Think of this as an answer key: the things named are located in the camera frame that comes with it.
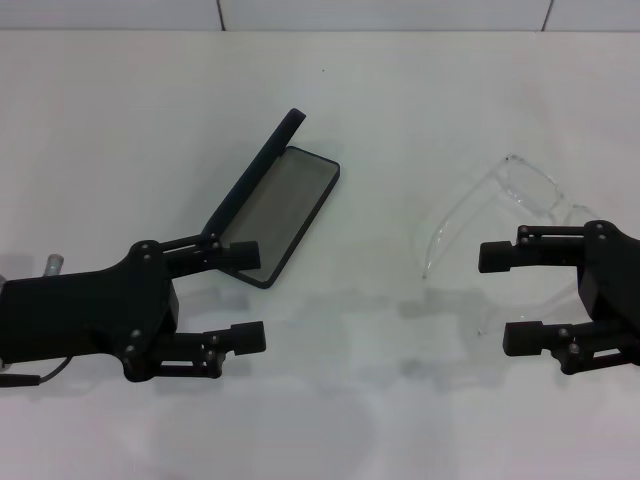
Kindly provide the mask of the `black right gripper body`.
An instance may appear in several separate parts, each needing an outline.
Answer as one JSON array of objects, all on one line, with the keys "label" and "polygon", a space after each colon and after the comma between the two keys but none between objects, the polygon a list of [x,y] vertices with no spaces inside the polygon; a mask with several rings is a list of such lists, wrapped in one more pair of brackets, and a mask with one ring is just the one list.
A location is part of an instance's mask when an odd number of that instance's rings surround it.
[{"label": "black right gripper body", "polygon": [[587,222],[578,291],[592,320],[638,326],[639,241],[611,222]]}]

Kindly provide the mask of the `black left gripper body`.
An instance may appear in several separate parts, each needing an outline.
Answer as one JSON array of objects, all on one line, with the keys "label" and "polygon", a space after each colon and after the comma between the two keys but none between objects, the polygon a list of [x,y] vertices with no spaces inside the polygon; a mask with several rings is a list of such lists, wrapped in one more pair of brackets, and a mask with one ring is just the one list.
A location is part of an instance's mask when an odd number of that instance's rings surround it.
[{"label": "black left gripper body", "polygon": [[177,298],[159,243],[135,244],[116,265],[17,279],[1,289],[1,359],[18,364],[106,354],[132,382],[159,372],[150,355],[162,326],[176,329]]}]

